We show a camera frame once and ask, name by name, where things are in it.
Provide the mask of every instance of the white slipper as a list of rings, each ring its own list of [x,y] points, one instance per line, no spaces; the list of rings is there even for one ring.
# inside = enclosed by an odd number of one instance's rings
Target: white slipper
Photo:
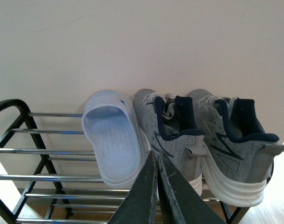
[[[128,97],[112,90],[93,94],[85,105],[82,127],[93,145],[103,182],[117,189],[132,185],[146,160],[147,147]]]

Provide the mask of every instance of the shoelace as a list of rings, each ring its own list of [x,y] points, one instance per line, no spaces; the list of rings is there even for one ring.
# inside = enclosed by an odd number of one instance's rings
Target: shoelace
[[[146,95],[143,98],[143,101],[144,101],[144,103],[146,103],[146,105],[153,104],[156,97],[161,97],[164,100],[165,103],[167,103],[166,99],[175,98],[175,96],[171,93],[167,93],[166,95],[163,95],[163,94],[160,94],[160,93],[157,93],[157,92],[153,92],[153,93]],[[170,120],[175,115],[174,106],[175,106],[175,103],[170,103],[169,106],[168,106],[167,112],[165,114],[162,114],[162,116],[165,119]]]
[[[204,97],[200,103],[203,103],[205,100],[207,101],[207,103],[209,105],[211,105],[212,101],[216,101],[218,99],[224,99],[223,97],[219,97],[219,96],[206,96]],[[237,97],[233,97],[230,99],[229,103],[227,102],[227,106],[228,106],[228,114],[229,114],[229,119],[231,118],[232,116],[232,112],[233,112],[233,106],[234,106],[234,103],[235,101],[237,100],[238,98]]]

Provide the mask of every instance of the running shoe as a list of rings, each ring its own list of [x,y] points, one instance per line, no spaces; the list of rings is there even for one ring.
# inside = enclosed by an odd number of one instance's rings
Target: running shoe
[[[203,147],[204,131],[195,124],[192,99],[142,89],[135,95],[133,106],[151,149],[156,154],[163,150],[201,195],[200,162],[208,151]]]
[[[188,96],[193,99],[196,124],[205,131],[210,152],[203,158],[210,191],[230,205],[258,205],[273,159],[282,152],[278,136],[265,133],[252,99],[217,97],[206,90]]]

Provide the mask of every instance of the wooden floor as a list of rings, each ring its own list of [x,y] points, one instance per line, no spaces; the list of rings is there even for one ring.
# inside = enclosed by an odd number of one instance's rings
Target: wooden floor
[[[222,217],[222,211],[219,205],[212,205],[212,208]],[[21,216],[27,218],[42,218],[48,209],[44,205],[28,205],[23,209]],[[98,219],[108,220],[111,214],[95,215],[87,213],[75,213],[72,219]],[[64,209],[57,208],[52,218],[63,219],[65,216]],[[250,208],[241,224],[284,224],[284,152],[275,158],[275,169],[271,182],[264,190],[263,202]],[[5,224],[0,217],[0,224]]]

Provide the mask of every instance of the shoe logo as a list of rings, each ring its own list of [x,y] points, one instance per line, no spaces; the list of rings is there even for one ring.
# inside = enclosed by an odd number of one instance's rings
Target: shoe logo
[[[160,143],[159,139],[158,139],[159,133],[154,132],[154,137],[158,143],[158,145],[160,146],[161,150],[164,151],[169,157],[174,157],[172,154],[170,154],[169,152],[167,152],[164,147],[162,146],[162,144]],[[151,144],[151,147],[154,148],[155,151],[157,151],[158,153],[160,152],[160,150],[158,148],[156,148],[153,144]]]
[[[225,141],[222,139],[222,138],[227,138],[226,135],[224,134],[220,134],[220,133],[215,133],[217,138],[219,139],[219,141],[225,146],[225,148],[228,150],[228,151],[225,151],[223,149],[220,149],[216,146],[213,146],[211,145],[212,148],[216,149],[217,151],[221,152],[221,153],[224,153],[224,154],[227,154],[227,155],[230,155],[236,159],[239,159],[239,160],[243,160],[243,158],[241,158],[239,155],[237,155],[226,143]]]
[[[227,156],[224,156],[222,154],[218,154],[217,153],[218,158],[220,158],[220,160],[230,169],[232,170],[234,173],[238,173],[238,169],[240,166],[240,162],[233,160]]]

